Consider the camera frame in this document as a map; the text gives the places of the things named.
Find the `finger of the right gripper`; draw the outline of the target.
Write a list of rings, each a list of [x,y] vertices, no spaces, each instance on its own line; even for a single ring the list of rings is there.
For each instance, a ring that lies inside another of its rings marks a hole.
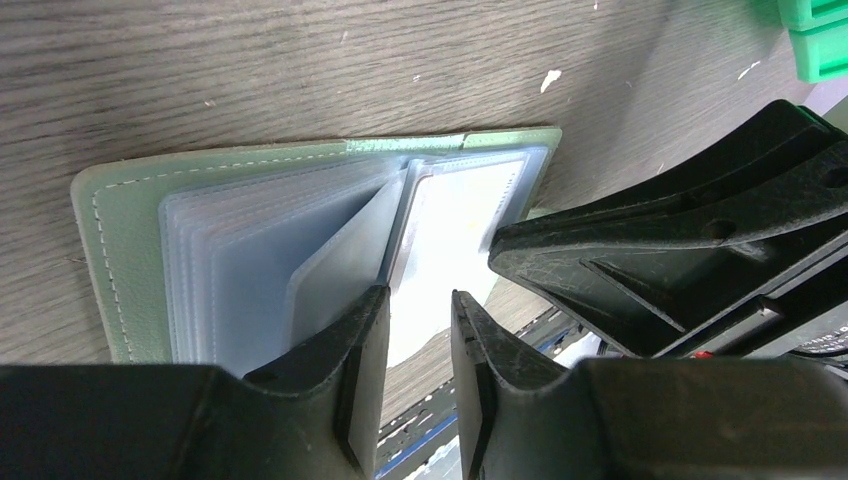
[[[847,134],[769,103],[685,162],[501,228],[490,268],[642,358],[847,351]]]

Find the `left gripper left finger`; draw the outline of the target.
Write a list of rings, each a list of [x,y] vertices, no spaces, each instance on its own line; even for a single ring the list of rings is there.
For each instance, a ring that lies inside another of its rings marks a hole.
[[[243,378],[214,365],[5,365],[5,479],[370,479],[389,290]]]

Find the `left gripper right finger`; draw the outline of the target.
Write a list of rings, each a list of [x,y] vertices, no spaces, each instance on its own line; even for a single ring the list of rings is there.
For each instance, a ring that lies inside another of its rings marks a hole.
[[[808,362],[589,358],[565,368],[451,296],[467,479],[843,479],[847,386]]]

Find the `white credit card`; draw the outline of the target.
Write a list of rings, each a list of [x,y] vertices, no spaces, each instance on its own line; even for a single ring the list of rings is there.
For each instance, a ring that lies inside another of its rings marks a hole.
[[[492,286],[483,257],[524,170],[522,160],[500,160],[417,172],[389,275],[389,366],[448,327],[452,291]]]

